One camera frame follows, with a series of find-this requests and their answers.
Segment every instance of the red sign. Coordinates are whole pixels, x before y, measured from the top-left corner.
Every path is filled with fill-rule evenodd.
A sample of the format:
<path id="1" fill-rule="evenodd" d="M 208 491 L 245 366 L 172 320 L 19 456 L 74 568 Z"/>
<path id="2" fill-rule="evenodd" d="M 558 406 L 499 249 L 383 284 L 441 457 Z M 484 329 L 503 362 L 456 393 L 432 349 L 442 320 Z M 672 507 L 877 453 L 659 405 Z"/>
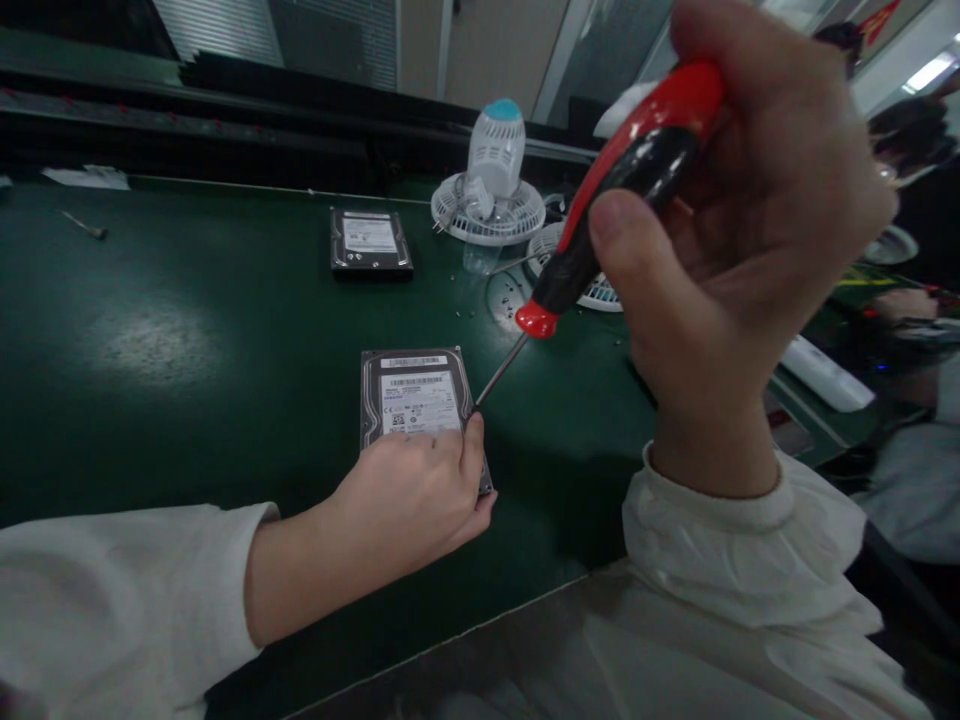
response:
<path id="1" fill-rule="evenodd" d="M 860 32 L 863 33 L 863 41 L 866 47 L 870 47 L 877 41 L 880 33 L 883 32 L 884 26 L 887 24 L 887 20 L 893 17 L 899 4 L 900 0 L 893 0 L 893 2 L 885 8 L 878 10 L 860 23 Z"/>

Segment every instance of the hard drive label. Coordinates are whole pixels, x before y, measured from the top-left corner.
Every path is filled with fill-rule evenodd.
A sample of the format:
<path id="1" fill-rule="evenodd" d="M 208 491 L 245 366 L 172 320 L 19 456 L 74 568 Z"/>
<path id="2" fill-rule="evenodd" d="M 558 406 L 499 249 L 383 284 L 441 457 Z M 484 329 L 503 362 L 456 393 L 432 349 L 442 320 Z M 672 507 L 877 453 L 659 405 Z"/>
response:
<path id="1" fill-rule="evenodd" d="M 393 226 L 389 217 L 385 220 L 371 220 L 345 216 L 343 244 L 350 252 L 397 252 L 397 241 L 393 237 Z"/>
<path id="2" fill-rule="evenodd" d="M 444 355 L 434 357 L 420 358 L 383 358 L 380 361 L 380 367 L 390 370 L 395 367 L 423 367 L 424 365 L 446 365 L 447 358 Z"/>
<path id="3" fill-rule="evenodd" d="M 462 431 L 453 380 L 446 370 L 381 378 L 384 434 Z"/>

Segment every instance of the white lab coat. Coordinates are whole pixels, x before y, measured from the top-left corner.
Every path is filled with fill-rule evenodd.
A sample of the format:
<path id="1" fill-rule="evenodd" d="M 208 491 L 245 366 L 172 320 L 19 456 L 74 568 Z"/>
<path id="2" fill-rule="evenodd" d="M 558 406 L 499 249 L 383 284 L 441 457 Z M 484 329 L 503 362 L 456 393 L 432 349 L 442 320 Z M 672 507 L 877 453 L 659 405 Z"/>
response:
<path id="1" fill-rule="evenodd" d="M 940 367 L 934 419 L 890 438 L 855 499 L 902 555 L 960 565 L 960 354 Z"/>
<path id="2" fill-rule="evenodd" d="M 623 506 L 629 562 L 578 588 L 600 599 L 582 603 L 557 662 L 527 668 L 512 699 L 452 697 L 442 710 L 930 717 L 866 639 L 880 616 L 843 575 L 862 512 L 779 459 L 782 482 L 756 500 L 699 495 L 648 463 Z M 244 568 L 255 527 L 274 513 L 169 508 L 0 532 L 0 677 L 49 717 L 202 715 L 204 690 L 257 655 Z M 616 602 L 603 597 L 611 583 Z"/>

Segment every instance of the green table surface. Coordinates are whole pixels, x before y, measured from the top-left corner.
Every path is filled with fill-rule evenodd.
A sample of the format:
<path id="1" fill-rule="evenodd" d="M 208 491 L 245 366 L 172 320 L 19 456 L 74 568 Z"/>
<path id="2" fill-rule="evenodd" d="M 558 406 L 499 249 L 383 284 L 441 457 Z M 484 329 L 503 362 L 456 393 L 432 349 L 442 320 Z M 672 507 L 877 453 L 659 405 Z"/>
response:
<path id="1" fill-rule="evenodd" d="M 361 351 L 459 345 L 476 393 L 518 338 L 524 272 L 465 273 L 425 204 L 132 185 L 19 182 L 0 197 L 0 527 L 263 500 L 292 515 L 356 461 Z M 331 204 L 398 210 L 414 280 L 336 282 Z M 529 343 L 484 408 L 490 530 L 266 649 L 210 691 L 210 716 L 282 717 L 621 557 L 620 503 L 655 419 L 626 341 L 622 316 L 584 310 Z M 784 382 L 802 401 L 788 409 L 849 444 L 876 426 Z M 812 430 L 803 459 L 839 451 Z"/>

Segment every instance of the ceiling light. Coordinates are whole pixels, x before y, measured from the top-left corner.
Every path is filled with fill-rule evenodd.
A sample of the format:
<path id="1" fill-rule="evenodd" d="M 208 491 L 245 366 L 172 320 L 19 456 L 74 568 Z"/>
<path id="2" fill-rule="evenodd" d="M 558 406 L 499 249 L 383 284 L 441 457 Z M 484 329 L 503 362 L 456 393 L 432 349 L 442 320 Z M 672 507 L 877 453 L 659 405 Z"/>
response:
<path id="1" fill-rule="evenodd" d="M 927 85 L 936 80 L 940 76 L 940 73 L 950 67 L 954 60 L 956 60 L 956 58 L 953 53 L 940 53 L 920 68 L 920 71 L 914 74 L 913 77 L 907 80 L 906 87 L 913 92 L 923 90 Z"/>

